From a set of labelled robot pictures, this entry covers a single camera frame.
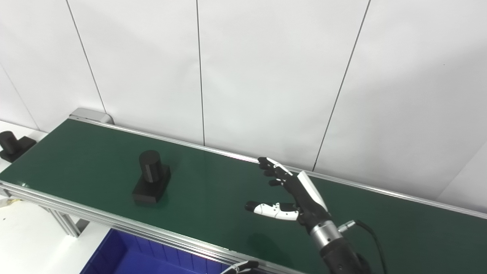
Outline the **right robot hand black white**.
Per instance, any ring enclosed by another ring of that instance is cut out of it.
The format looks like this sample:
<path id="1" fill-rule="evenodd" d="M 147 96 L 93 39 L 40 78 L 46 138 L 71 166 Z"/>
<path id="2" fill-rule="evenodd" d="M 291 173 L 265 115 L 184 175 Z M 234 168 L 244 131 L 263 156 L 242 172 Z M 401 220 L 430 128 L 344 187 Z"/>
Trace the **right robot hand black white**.
<path id="1" fill-rule="evenodd" d="M 267 157 L 259 157 L 259 168 L 270 186 L 282 186 L 293 198 L 293 203 L 248 201 L 245 210 L 277 220 L 297 221 L 308 232 L 318 224 L 331 220 L 327 206 L 306 172 L 292 173 L 281 163 Z"/>

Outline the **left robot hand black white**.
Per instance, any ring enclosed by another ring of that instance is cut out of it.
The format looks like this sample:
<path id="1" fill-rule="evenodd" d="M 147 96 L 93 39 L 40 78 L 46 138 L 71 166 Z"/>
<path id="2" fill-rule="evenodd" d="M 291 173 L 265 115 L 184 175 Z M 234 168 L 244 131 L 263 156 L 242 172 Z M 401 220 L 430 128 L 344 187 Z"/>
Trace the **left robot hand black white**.
<path id="1" fill-rule="evenodd" d="M 259 267 L 259 262 L 255 260 L 242 261 L 232 264 L 224 269 L 221 274 L 250 274 Z"/>

